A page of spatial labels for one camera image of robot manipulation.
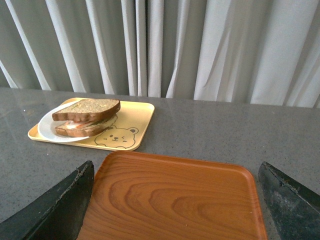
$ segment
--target white curtain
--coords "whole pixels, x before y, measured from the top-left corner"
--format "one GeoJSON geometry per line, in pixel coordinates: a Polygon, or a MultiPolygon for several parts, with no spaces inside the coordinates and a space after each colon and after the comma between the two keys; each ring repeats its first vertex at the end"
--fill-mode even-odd
{"type": "Polygon", "coordinates": [[[320,0],[0,0],[0,87],[320,108],[320,0]]]}

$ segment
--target bread slice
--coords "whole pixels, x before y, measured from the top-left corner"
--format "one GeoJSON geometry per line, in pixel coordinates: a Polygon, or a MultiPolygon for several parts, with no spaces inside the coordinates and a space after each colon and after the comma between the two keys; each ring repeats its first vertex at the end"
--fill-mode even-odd
{"type": "Polygon", "coordinates": [[[109,119],[91,122],[89,123],[89,125],[85,125],[84,127],[73,128],[73,129],[69,129],[65,122],[59,126],[56,126],[55,132],[59,135],[66,136],[66,137],[76,137],[76,138],[92,137],[102,133],[104,130],[106,130],[108,127],[114,124],[117,118],[118,116],[114,115],[109,119]]]}
{"type": "Polygon", "coordinates": [[[118,99],[83,99],[52,114],[54,121],[97,122],[110,119],[121,108],[118,99]]]}

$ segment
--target granite countertop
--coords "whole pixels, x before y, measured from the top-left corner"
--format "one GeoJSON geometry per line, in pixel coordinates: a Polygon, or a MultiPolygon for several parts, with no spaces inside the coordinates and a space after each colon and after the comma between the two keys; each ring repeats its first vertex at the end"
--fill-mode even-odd
{"type": "Polygon", "coordinates": [[[0,222],[86,160],[97,170],[107,150],[33,141],[28,131],[67,99],[146,102],[155,112],[136,152],[232,163],[255,177],[270,240],[280,237],[264,202],[258,169],[267,161],[320,194],[320,109],[154,97],[0,88],[0,222]]]}

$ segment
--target bear face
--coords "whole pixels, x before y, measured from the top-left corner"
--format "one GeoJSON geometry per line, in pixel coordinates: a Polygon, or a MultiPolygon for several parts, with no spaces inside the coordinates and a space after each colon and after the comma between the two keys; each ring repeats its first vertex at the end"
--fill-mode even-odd
{"type": "Polygon", "coordinates": [[[94,142],[98,146],[105,146],[117,149],[127,149],[132,147],[135,143],[135,135],[139,132],[136,127],[117,128],[112,125],[107,130],[100,133],[94,142]]]}

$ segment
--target bear ear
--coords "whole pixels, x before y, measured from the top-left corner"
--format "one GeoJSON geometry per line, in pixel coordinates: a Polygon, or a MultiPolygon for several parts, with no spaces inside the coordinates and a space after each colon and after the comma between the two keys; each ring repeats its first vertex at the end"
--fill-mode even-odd
{"type": "Polygon", "coordinates": [[[136,128],[136,127],[130,127],[130,128],[128,128],[128,130],[129,130],[130,132],[132,132],[133,134],[137,134],[137,133],[139,132],[139,129],[136,128]]]}

